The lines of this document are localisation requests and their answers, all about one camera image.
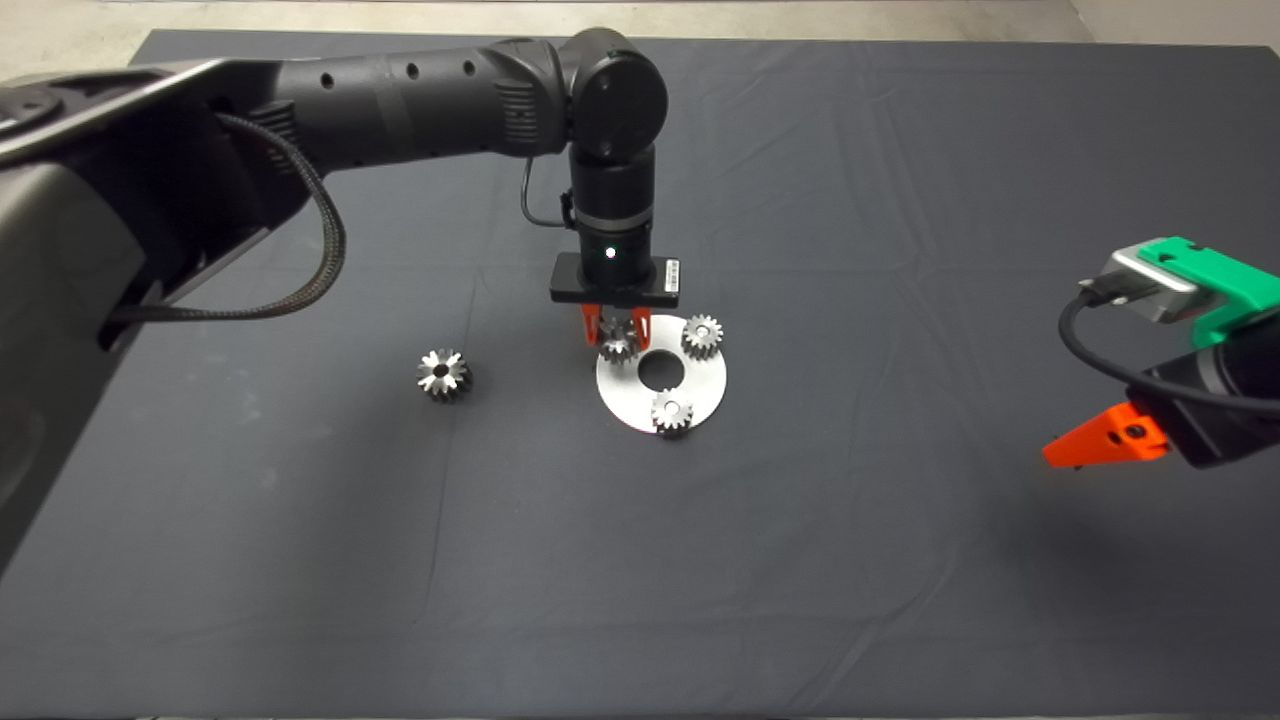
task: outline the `metal gear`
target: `metal gear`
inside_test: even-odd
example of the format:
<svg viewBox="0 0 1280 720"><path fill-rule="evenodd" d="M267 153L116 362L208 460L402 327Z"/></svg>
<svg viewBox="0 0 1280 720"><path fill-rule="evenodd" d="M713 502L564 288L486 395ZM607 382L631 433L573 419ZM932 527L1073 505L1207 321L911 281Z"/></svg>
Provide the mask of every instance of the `metal gear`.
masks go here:
<svg viewBox="0 0 1280 720"><path fill-rule="evenodd" d="M433 350L417 365L417 384L431 400L452 402L458 395L471 389L474 375L461 352Z"/></svg>
<svg viewBox="0 0 1280 720"><path fill-rule="evenodd" d="M609 318L600 320L600 341L598 345L600 357L621 365L636 356L640 351L640 340L636 337L636 328L631 320Z"/></svg>
<svg viewBox="0 0 1280 720"><path fill-rule="evenodd" d="M719 352L724 341L724 328L710 315L694 315L680 333L680 346L696 360L707 360Z"/></svg>
<svg viewBox="0 0 1280 720"><path fill-rule="evenodd" d="M694 406L685 396L668 388L654 396L650 416L658 434L678 434L692 424Z"/></svg>

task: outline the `robotic arm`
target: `robotic arm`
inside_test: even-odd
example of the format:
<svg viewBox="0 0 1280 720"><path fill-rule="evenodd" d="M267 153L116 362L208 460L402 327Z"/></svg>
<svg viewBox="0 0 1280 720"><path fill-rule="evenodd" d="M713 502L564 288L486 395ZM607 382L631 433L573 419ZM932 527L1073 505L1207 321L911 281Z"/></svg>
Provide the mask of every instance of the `robotic arm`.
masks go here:
<svg viewBox="0 0 1280 720"><path fill-rule="evenodd" d="M557 259L552 299L582 305L593 341L602 305L641 325L675 307L676 261L649 247L666 114L657 68L609 29L558 49L224 59L0 87L0 573L136 322L279 315L328 288L344 238L328 173L568 147L562 224L580 251ZM326 259L306 292L248 313L172 307L308 196Z"/></svg>
<svg viewBox="0 0 1280 720"><path fill-rule="evenodd" d="M1112 252L1059 320L1073 355L1128 386L1115 405L1057 438L1060 468L1156 460L1176 448L1194 468L1234 462L1280 443L1280 278L1181 237ZM1148 320L1194 318L1196 350L1143 372L1080 342L1076 315L1124 306Z"/></svg>

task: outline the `label sticker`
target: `label sticker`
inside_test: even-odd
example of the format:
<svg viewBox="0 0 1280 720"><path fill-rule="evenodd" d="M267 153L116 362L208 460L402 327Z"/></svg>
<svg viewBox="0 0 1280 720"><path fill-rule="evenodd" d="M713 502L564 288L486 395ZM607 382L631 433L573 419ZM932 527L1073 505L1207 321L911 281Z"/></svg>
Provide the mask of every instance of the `label sticker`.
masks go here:
<svg viewBox="0 0 1280 720"><path fill-rule="evenodd" d="M680 292L680 260L667 260L667 282L663 284L667 292Z"/></svg>

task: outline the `white floor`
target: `white floor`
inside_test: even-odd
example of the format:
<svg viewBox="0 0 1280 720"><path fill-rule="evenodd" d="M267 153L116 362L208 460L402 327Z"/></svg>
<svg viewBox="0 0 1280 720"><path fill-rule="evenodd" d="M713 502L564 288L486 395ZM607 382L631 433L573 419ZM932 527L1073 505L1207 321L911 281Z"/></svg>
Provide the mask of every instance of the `white floor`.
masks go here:
<svg viewBox="0 0 1280 720"><path fill-rule="evenodd" d="M0 0L0 78L120 65L152 28L1280 46L1277 0L104 3Z"/></svg>

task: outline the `black cable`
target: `black cable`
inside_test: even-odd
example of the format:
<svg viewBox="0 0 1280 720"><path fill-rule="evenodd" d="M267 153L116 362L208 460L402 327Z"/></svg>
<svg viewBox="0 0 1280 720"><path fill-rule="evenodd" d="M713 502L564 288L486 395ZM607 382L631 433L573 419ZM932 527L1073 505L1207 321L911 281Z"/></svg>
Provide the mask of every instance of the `black cable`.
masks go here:
<svg viewBox="0 0 1280 720"><path fill-rule="evenodd" d="M111 322L115 323L184 323L198 320L259 320L264 318L278 318L297 313L311 305L333 287L342 270L343 260L347 255L347 229L342 224L342 217L329 197L329 191L324 187L320 173L315 169L306 155L288 140L271 132L270 129L236 115L218 113L218 122L233 133L239 133L257 138L273 146L293 169L298 173L306 186L311 199L315 200L320 210L320 222L324 232L324 252L320 258L320 268L298 290L285 297L244 310L205 310L200 307L174 307L169 305L128 305L116 307L111 313Z"/></svg>
<svg viewBox="0 0 1280 720"><path fill-rule="evenodd" d="M525 214L525 219L530 223L541 228L561 228L564 229L563 220L544 220L534 215L529 209L529 174L534 170L534 159L529 158L525 160L525 177L520 181L520 211Z"/></svg>
<svg viewBox="0 0 1280 720"><path fill-rule="evenodd" d="M1280 401L1204 392L1184 384L1162 380L1146 373L1139 373L1138 370L1130 370L1124 365L1119 365L1094 354L1092 350L1084 347L1080 338L1075 334L1075 319L1079 316L1080 310L1094 305L1096 302L1093 295L1089 291L1082 292L1075 297L1075 300L1068 302L1066 307L1062 309L1062 314L1057 318L1057 334L1062 338L1062 343L1071 351L1071 355L1079 357L1085 365L1089 365L1105 375L1110 375L1123 383L1160 397L1194 402L1197 405L1219 407L1221 410L1247 413L1249 415L1258 415L1262 418L1280 419Z"/></svg>

